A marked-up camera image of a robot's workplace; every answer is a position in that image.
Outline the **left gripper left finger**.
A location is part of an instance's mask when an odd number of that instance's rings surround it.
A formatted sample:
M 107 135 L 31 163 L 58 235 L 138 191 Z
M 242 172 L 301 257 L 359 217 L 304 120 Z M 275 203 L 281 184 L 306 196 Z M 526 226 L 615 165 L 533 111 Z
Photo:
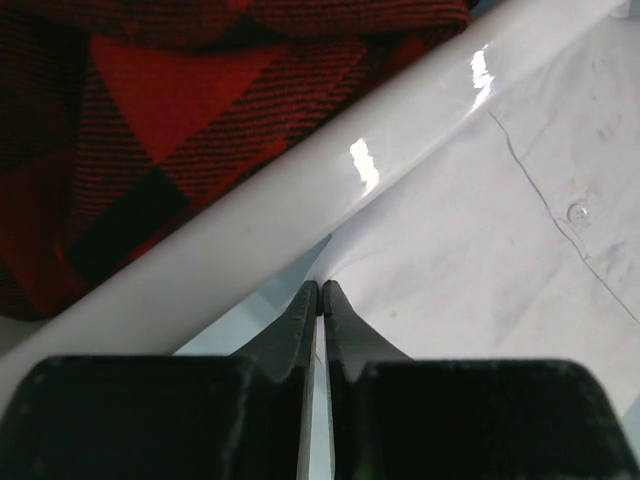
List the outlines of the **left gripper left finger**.
M 55 356 L 1 419 L 5 479 L 297 479 L 318 287 L 228 356 Z

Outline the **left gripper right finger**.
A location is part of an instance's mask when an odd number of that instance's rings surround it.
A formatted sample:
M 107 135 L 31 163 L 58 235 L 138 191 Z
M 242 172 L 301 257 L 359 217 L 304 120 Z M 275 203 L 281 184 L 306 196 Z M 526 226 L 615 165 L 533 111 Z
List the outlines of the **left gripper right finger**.
M 413 360 L 322 289 L 338 479 L 635 479 L 609 400 L 559 359 Z

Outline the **white long sleeve shirt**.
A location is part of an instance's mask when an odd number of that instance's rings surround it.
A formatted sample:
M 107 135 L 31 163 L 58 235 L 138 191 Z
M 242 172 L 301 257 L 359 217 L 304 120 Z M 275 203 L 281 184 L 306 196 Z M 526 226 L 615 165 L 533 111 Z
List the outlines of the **white long sleeve shirt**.
M 562 358 L 639 395 L 639 22 L 607 18 L 331 237 L 312 268 L 415 358 Z

